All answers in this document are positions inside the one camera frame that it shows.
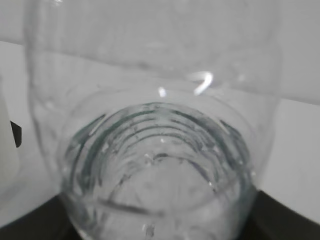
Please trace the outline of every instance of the clear plastic bottle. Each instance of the clear plastic bottle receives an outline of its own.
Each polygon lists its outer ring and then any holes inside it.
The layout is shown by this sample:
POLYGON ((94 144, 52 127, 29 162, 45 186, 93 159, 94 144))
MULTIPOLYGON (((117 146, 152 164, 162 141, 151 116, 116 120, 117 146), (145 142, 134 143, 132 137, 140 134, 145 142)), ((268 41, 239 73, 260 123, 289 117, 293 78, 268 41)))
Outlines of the clear plastic bottle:
POLYGON ((273 138, 276 0, 29 0, 29 102, 88 240, 232 240, 273 138))

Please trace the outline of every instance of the black surface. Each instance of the black surface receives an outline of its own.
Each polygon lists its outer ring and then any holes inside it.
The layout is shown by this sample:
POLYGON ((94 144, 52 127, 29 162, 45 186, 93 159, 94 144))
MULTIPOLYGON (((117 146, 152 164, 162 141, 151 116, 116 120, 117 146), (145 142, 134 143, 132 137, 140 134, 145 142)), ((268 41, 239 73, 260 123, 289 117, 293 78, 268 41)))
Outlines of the black surface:
POLYGON ((21 127, 18 124, 14 123, 13 121, 10 121, 10 123, 11 123, 15 146, 18 148, 20 147, 21 141, 22 141, 22 130, 21 130, 21 127))
MULTIPOLYGON (((54 197, 0 228, 0 240, 80 240, 80 237, 59 198, 54 197)), ((320 240, 320 226, 260 192, 237 240, 320 240)))

